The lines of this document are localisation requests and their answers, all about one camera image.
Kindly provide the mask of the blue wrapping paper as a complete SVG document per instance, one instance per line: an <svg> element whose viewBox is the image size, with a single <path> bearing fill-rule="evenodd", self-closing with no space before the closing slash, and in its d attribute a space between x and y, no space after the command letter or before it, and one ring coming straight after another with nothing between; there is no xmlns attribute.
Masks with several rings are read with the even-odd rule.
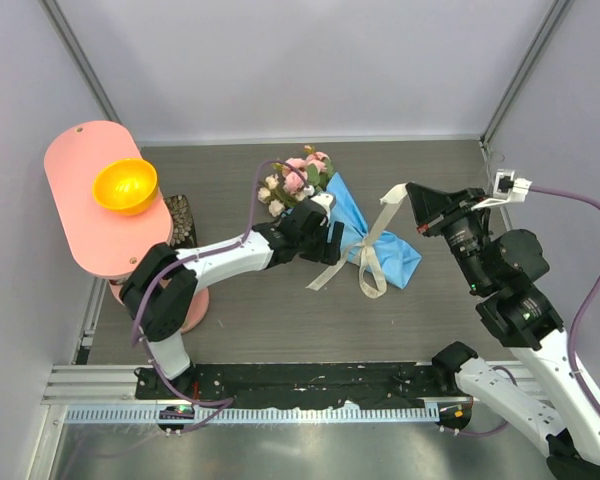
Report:
<svg viewBox="0 0 600 480"><path fill-rule="evenodd" d="M397 184L381 197L381 211L371 223L365 219L341 175L336 174L329 181L327 192L336 199L332 220L344 225L341 261L359 268L359 284L364 294L378 298L389 285L406 288L422 256L406 240L388 230L406 200L406 186Z"/></svg>

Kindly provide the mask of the pink rose stem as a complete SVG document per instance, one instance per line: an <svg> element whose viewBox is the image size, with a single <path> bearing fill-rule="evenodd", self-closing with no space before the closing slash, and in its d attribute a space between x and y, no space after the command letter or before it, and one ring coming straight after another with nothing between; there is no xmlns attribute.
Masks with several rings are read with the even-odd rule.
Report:
<svg viewBox="0 0 600 480"><path fill-rule="evenodd" d="M300 201L305 196L324 191L335 174L333 162L328 154L313 145L303 147L303 157L291 157L284 162L276 162L275 175L267 178L269 189L282 192L285 200Z"/></svg>

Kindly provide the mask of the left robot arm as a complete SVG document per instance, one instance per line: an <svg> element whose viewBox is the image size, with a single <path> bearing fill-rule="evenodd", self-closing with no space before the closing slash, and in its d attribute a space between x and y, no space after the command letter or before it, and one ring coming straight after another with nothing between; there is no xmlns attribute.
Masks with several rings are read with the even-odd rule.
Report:
<svg viewBox="0 0 600 480"><path fill-rule="evenodd" d="M340 260L344 224L331 221L335 196L321 192L302 200L278 221L204 248L175 250L166 243L149 249L119 291L132 316L132 342L141 340L170 398L190 394L193 362L181 328L200 291L232 277L287 264L295 257L334 265Z"/></svg>

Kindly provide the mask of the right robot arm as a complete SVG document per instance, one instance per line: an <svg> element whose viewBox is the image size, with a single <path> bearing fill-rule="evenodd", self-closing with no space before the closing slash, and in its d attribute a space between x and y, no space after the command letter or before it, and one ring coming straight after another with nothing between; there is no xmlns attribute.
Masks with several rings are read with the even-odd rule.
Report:
<svg viewBox="0 0 600 480"><path fill-rule="evenodd" d="M441 236L455 258L476 310L499 343L532 374L546 394L542 403L502 378L477 353L455 342L433 359L437 391L459 390L484 402L545 457L557 479L600 479L600 390L575 352L580 318L566 327L535 282L549 265L536 235L489 231L493 206L522 202L540 187L511 173L492 194L479 188L443 192L413 182L406 186L418 232Z"/></svg>

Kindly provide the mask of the cream ribbon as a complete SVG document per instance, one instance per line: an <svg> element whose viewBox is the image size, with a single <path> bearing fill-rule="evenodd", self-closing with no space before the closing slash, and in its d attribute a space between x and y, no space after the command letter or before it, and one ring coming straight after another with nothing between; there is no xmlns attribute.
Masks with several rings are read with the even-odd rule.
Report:
<svg viewBox="0 0 600 480"><path fill-rule="evenodd" d="M374 244L380 239L390 221L399 211L407 197L406 184L396 184L381 198L383 206L380 214L372 225L370 232L359 242L354 242L345 247L340 261L336 265L328 266L306 288L319 291L332 278L334 278L348 261L349 252L358 249L356 265L358 266L358 285L362 293L370 299L378 299L387 291L386 276L376 253Z"/></svg>

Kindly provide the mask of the cream rose bunch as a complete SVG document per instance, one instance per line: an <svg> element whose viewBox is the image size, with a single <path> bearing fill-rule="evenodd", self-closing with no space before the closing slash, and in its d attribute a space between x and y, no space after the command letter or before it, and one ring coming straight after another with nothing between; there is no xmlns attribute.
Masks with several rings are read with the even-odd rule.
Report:
<svg viewBox="0 0 600 480"><path fill-rule="evenodd" d="M278 174L269 175L260 181L256 195L257 200L267 207L268 213L274 218L280 217L300 201L297 195L290 194L284 189Z"/></svg>

